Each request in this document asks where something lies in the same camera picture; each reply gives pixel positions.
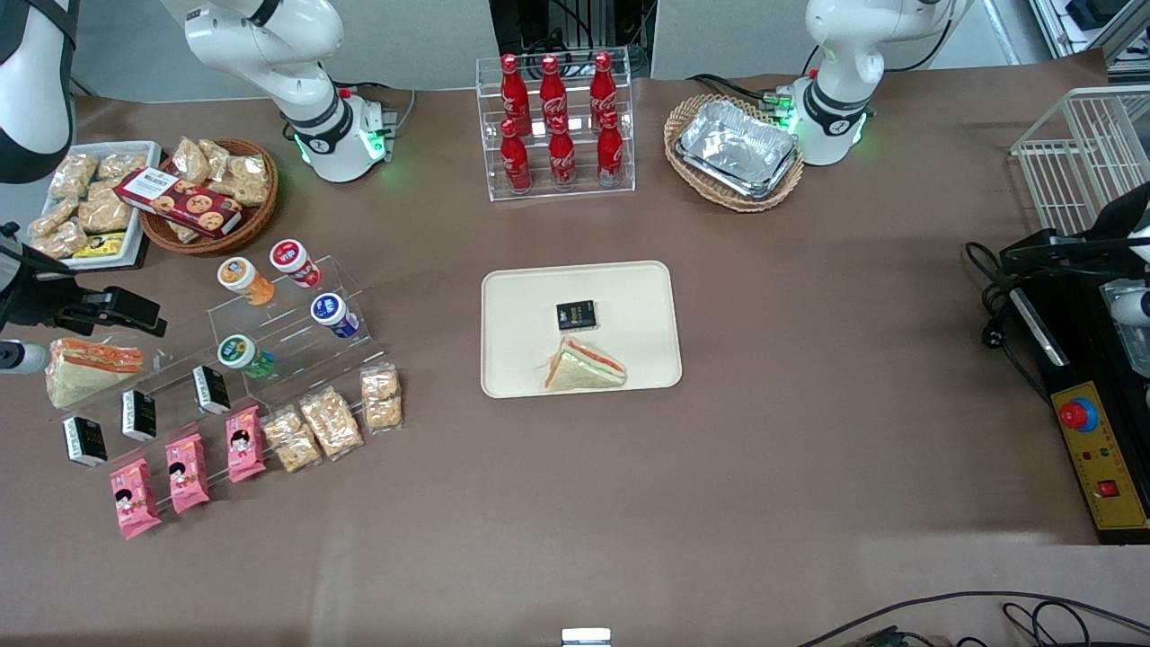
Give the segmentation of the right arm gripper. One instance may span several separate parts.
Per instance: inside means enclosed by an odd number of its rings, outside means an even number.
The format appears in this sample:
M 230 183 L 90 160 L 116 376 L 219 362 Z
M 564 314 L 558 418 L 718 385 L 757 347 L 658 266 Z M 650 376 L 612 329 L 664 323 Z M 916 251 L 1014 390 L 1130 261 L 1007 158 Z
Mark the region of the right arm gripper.
M 1 329 L 54 326 L 91 336 L 97 326 L 118 326 L 167 334 L 158 303 L 120 287 L 89 290 L 84 295 L 67 265 L 21 242 L 17 232 L 17 224 L 3 224 L 1 230 Z M 49 352 L 41 345 L 1 342 L 3 373 L 34 373 L 47 361 Z

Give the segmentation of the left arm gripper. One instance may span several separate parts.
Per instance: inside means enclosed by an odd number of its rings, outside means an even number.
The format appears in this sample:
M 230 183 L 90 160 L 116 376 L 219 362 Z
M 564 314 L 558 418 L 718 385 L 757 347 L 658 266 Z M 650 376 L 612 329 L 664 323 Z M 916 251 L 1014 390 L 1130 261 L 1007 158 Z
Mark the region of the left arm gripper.
M 1092 251 L 1107 245 L 1110 270 L 1138 288 L 1119 296 L 1110 315 L 1119 324 L 1149 326 L 1149 291 L 1147 291 L 1147 218 L 1149 217 L 1149 183 L 1117 197 L 1101 211 L 1092 225 L 1092 239 L 1081 234 L 1064 234 L 1055 228 L 1040 229 L 1023 238 L 1023 247 L 1000 252 L 1002 269 L 1007 276 L 1098 274 L 1103 261 Z

